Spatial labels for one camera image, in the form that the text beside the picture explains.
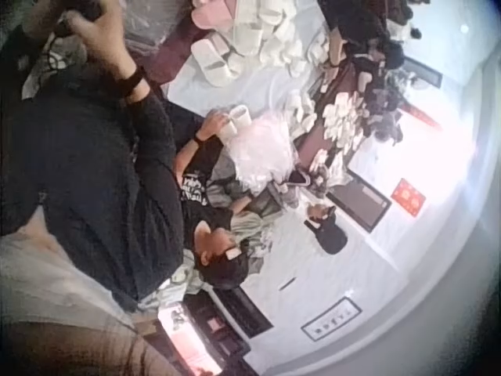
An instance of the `red poster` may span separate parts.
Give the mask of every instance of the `red poster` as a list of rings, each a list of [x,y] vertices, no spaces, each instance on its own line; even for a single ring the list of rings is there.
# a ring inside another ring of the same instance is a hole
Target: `red poster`
[[[426,197],[405,179],[401,179],[391,198],[397,201],[410,215],[417,217]]]

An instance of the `sign with chinese characters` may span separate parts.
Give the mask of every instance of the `sign with chinese characters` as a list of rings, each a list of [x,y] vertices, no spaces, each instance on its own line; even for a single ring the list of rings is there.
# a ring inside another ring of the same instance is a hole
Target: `sign with chinese characters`
[[[312,341],[317,342],[355,319],[360,313],[362,309],[345,296],[301,329]]]
[[[413,217],[417,217],[426,200],[426,197],[405,179],[400,180],[391,198]]]

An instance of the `white table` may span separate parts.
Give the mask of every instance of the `white table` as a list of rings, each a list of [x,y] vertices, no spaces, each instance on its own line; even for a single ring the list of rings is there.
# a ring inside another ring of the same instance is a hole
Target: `white table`
[[[297,0],[296,3],[296,33],[306,51],[324,27],[325,18],[316,0]],[[266,67],[244,73],[230,86],[215,88],[207,82],[191,56],[164,91],[171,102],[200,116],[205,116],[213,108],[224,110],[245,104],[249,107],[250,114],[256,117],[267,110],[281,110],[291,90],[312,85],[318,74],[312,65],[308,65],[299,78],[292,78],[287,68]]]

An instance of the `neck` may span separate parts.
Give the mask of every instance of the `neck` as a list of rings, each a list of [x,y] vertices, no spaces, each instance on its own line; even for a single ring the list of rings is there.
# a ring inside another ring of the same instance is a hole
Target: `neck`
[[[207,249],[206,244],[210,234],[211,228],[205,221],[200,222],[196,226],[195,233],[193,234],[193,247],[195,248],[193,249],[194,253],[201,255],[202,250]]]

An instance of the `ear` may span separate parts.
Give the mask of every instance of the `ear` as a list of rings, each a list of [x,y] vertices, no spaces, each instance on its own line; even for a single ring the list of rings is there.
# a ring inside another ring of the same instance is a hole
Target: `ear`
[[[202,255],[200,255],[200,262],[202,263],[203,266],[209,265],[209,263],[211,262],[211,257],[209,256],[209,252],[207,251],[202,252]]]

